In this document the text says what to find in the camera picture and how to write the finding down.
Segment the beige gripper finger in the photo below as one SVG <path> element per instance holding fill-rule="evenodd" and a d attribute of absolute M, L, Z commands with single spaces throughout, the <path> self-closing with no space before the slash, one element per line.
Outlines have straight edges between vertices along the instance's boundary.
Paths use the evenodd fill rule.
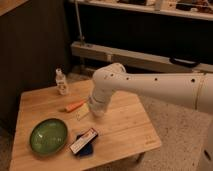
<path fill-rule="evenodd" d="M 89 113 L 89 108 L 87 104 L 83 104 L 79 110 L 77 111 L 76 118 L 78 120 L 81 120 L 84 116 L 86 116 Z"/>

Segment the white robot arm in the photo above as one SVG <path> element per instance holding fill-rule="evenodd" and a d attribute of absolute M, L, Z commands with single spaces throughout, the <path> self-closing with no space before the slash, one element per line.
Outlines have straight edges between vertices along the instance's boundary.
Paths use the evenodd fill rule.
<path fill-rule="evenodd" d="M 92 81 L 87 104 L 94 116 L 106 113 L 116 91 L 142 94 L 213 116 L 213 73 L 130 74 L 121 63 L 113 63 L 97 69 Z M 213 171 L 213 118 L 196 171 Z"/>

